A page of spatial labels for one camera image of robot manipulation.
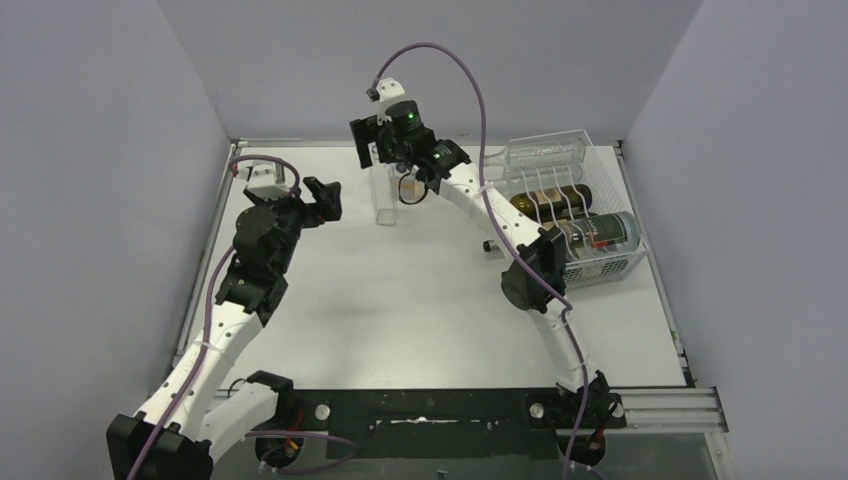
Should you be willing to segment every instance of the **clear plastic bottle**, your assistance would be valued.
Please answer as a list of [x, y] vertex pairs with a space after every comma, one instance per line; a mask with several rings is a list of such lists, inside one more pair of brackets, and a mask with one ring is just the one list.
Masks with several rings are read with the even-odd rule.
[[585, 217], [560, 224], [569, 261], [627, 253], [639, 247], [641, 234], [630, 212]]

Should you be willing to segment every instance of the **white table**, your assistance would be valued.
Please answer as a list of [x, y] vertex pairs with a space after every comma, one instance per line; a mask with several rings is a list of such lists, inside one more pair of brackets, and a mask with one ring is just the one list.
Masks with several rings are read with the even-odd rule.
[[[476, 159], [477, 148], [467, 151]], [[282, 157], [303, 176], [340, 181], [344, 214], [304, 230], [280, 307], [225, 386], [259, 369], [301, 389], [553, 385], [538, 331], [501, 293], [505, 260], [482, 251], [485, 236], [455, 206], [431, 194], [419, 205], [399, 206], [397, 225], [381, 227], [353, 147], [241, 153]], [[598, 154], [629, 205], [612, 148], [599, 147]], [[232, 242], [237, 215], [251, 205], [243, 188], [234, 181], [213, 266]], [[621, 282], [568, 294], [581, 347], [612, 386], [685, 385], [647, 261]], [[191, 338], [203, 324], [200, 305]]]

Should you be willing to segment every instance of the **white wire basket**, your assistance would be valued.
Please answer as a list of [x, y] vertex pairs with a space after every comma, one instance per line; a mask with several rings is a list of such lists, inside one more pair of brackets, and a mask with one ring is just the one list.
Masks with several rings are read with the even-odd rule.
[[[562, 189], [582, 183], [592, 190], [589, 212], [603, 215], [630, 211], [613, 187], [584, 130], [511, 140], [499, 157], [492, 159], [493, 163], [502, 164], [504, 171], [502, 178], [495, 181], [495, 187], [507, 199], [520, 193]], [[599, 253], [592, 258], [571, 261], [566, 265], [565, 285], [573, 289], [621, 280], [646, 253], [645, 242], [640, 238], [633, 251]]]

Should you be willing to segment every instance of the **black cable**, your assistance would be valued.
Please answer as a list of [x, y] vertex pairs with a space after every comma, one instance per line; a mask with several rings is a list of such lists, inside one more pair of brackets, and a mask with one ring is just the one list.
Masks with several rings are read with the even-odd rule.
[[407, 202], [406, 200], [404, 200], [403, 195], [401, 195], [401, 193], [400, 193], [401, 185], [403, 185], [403, 179], [408, 177], [411, 174], [412, 174], [412, 171], [410, 170], [409, 172], [406, 172], [403, 175], [401, 175], [400, 179], [398, 179], [398, 200], [400, 201], [400, 203], [402, 203], [404, 205], [418, 205], [419, 203], [424, 201], [424, 199], [427, 198], [427, 194], [430, 193], [430, 187], [428, 187], [425, 184], [424, 185], [424, 195], [421, 195], [421, 198], [419, 198], [418, 200], [415, 200], [414, 202]]
[[233, 383], [230, 384], [230, 388], [227, 389], [227, 398], [230, 398], [230, 396], [233, 394], [233, 388], [236, 387], [236, 384], [238, 382], [246, 382], [246, 381], [247, 380], [244, 379], [244, 378], [237, 378], [237, 379], [233, 380]]

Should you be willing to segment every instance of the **gray wall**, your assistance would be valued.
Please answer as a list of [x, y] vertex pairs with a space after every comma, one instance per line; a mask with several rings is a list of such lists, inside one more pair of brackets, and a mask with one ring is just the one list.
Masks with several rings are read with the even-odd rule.
[[706, 0], [625, 143], [740, 478], [844, 479], [848, 2]]
[[154, 0], [0, 1], [0, 465], [109, 478], [166, 372], [226, 136]]
[[[417, 41], [454, 49], [480, 81], [494, 138], [630, 130], [700, 0], [159, 0], [234, 137], [349, 139], [380, 65]], [[479, 134], [450, 59], [389, 74], [444, 136]]]

